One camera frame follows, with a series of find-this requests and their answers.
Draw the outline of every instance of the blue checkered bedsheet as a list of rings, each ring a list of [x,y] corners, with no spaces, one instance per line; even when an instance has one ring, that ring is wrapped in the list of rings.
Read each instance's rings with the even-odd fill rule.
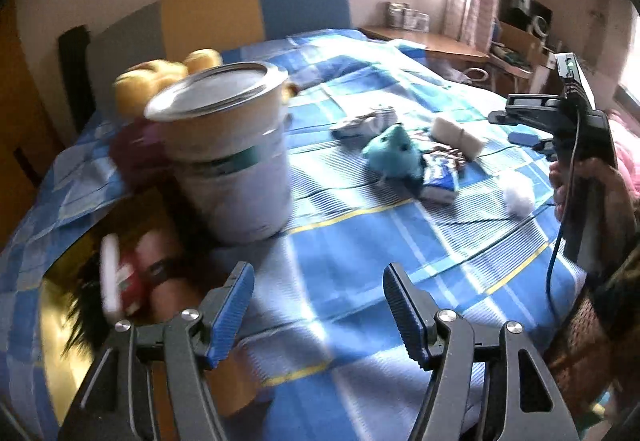
[[[441,307],[468,319],[526,327],[544,349],[555,329],[545,299],[546,264],[558,230],[545,160],[489,125],[504,99],[451,84],[392,42],[355,30],[325,30],[223,53],[225,62],[266,60],[303,92],[290,100],[287,131],[294,210],[283,233],[219,249],[231,269],[252,262],[257,281],[241,344],[273,388],[260,415],[231,421],[231,439],[406,439],[429,374],[411,361],[383,297],[382,271],[400,262]],[[374,104],[393,106],[408,129],[444,112],[489,142],[466,166],[454,204],[421,204],[400,184],[378,183],[360,138],[335,140],[329,126]],[[521,128],[520,131],[535,132]],[[44,272],[126,195],[107,157],[116,129],[95,115],[56,159],[38,200],[0,256],[0,398],[36,435],[55,439],[42,370],[38,287]],[[536,209],[507,215],[496,176],[533,181]],[[566,315],[584,281],[560,258],[553,295]],[[468,423],[478,412],[482,368],[474,367]]]

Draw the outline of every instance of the cable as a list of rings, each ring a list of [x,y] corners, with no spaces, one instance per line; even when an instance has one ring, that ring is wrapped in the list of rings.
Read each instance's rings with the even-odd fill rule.
[[[577,114],[577,122],[575,125],[574,149],[571,153],[571,160],[569,161],[569,179],[566,186],[566,199],[564,200],[564,212],[562,213],[562,219],[560,220],[560,228],[558,228],[558,236],[556,237],[556,244],[554,245],[554,251],[551,253],[551,259],[549,259],[549,266],[546,268],[546,281],[545,281],[546,300],[549,302],[549,309],[551,309],[551,314],[554,316],[556,327],[560,326],[562,320],[560,319],[560,315],[558,313],[558,310],[556,309],[556,305],[554,304],[554,300],[551,296],[551,277],[553,275],[554,264],[556,263],[556,257],[558,256],[558,250],[560,249],[562,234],[564,233],[564,224],[566,222],[566,216],[569,214],[567,210],[571,202],[571,194],[574,189],[575,151],[578,148],[578,137],[580,136],[580,119],[581,119],[579,110],[576,110],[576,114]]]

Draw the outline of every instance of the metal can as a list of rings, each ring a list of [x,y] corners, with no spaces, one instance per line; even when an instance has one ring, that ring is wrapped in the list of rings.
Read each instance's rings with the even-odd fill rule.
[[[399,2],[387,2],[385,13],[386,26],[395,29],[402,29],[404,9],[406,7],[406,4],[401,4]]]
[[[429,15],[426,13],[418,13],[416,15],[415,30],[423,33],[429,32]]]
[[[265,239],[289,218],[286,78],[272,64],[230,64],[192,74],[146,106],[176,179],[222,243]]]
[[[414,31],[417,20],[418,20],[418,11],[416,11],[415,9],[406,8],[404,10],[404,21],[402,24],[402,29]]]

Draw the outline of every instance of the folded towel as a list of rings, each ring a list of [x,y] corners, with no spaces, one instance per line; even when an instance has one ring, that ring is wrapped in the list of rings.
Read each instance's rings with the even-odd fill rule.
[[[444,116],[436,116],[431,126],[431,136],[440,143],[459,148],[466,158],[473,161],[486,145],[483,137],[465,130],[459,123]]]

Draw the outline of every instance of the can lid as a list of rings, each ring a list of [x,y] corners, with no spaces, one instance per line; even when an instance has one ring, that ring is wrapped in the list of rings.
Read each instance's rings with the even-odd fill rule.
[[[232,108],[270,91],[285,75],[264,62],[240,62],[187,76],[161,90],[146,105],[152,121],[174,121]]]

